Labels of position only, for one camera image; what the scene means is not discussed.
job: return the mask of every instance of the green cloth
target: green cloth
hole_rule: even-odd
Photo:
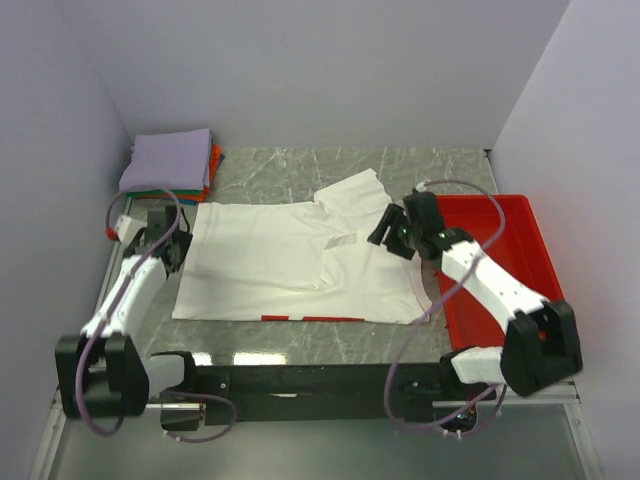
[[[176,195],[202,195],[202,190],[171,190]],[[149,190],[148,192],[128,192],[127,197],[137,198],[147,195],[166,195],[163,190]]]

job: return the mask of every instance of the white t-shirt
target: white t-shirt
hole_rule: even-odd
[[[411,323],[431,305],[419,257],[367,243],[390,202],[369,169],[313,202],[201,204],[173,317]]]

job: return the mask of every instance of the purple folded cloth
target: purple folded cloth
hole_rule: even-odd
[[[209,186],[211,129],[165,135],[136,135],[120,191],[156,188],[202,190]]]

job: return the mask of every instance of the folded cloth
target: folded cloth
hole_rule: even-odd
[[[209,185],[213,184],[213,179],[218,172],[218,168],[220,164],[224,160],[224,154],[220,149],[219,145],[213,145],[211,148],[211,158],[209,161],[209,168],[207,169],[208,179],[207,183]],[[178,197],[180,200],[188,200],[191,202],[204,202],[211,187],[203,186],[201,190],[172,190],[174,195]],[[127,194],[128,197],[132,198],[168,198],[168,195],[164,193],[162,190],[149,190],[146,192],[129,192]]]
[[[367,242],[390,202],[367,170],[313,202],[200,204],[173,317],[411,323],[431,305],[419,257]]]
[[[207,168],[211,130],[165,135],[137,135],[131,163],[120,179],[120,191],[150,190],[159,186],[201,190],[209,186]]]

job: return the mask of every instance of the gray floor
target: gray floor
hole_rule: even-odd
[[[483,407],[481,415],[488,410]],[[435,432],[399,430],[386,419],[241,423],[203,445],[163,438],[157,411],[127,419],[117,438],[108,440],[81,422],[67,425],[52,479],[586,478],[559,405],[505,407],[490,427],[460,443]]]

